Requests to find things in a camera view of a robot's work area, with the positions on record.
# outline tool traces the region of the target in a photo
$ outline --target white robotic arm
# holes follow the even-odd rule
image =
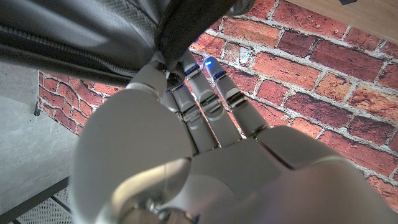
[[[190,52],[181,64],[198,103],[185,85],[166,91],[155,62],[88,121],[71,176],[77,223],[395,223],[339,154],[270,128],[215,58],[205,66],[247,139]]]

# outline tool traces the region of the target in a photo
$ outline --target gray fabric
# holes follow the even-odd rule
[[[55,63],[49,70],[71,70],[70,75],[78,78],[90,70],[91,80],[124,83],[159,49],[166,62],[171,62],[172,72],[189,45],[235,2],[2,0],[0,60],[43,70],[47,68],[36,64]],[[243,12],[251,3],[241,0],[233,11]],[[21,51],[29,58],[9,56]],[[38,60],[48,63],[35,63]]]

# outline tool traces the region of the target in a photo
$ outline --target brick wallpaper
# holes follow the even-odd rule
[[[218,58],[270,125],[336,149],[398,211],[398,46],[283,0],[257,0],[190,48],[200,64]],[[42,72],[38,101],[80,134],[121,89]]]

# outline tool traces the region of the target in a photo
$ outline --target concrete wall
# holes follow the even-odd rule
[[[0,214],[69,175],[77,136],[34,116],[38,71],[0,63]]]

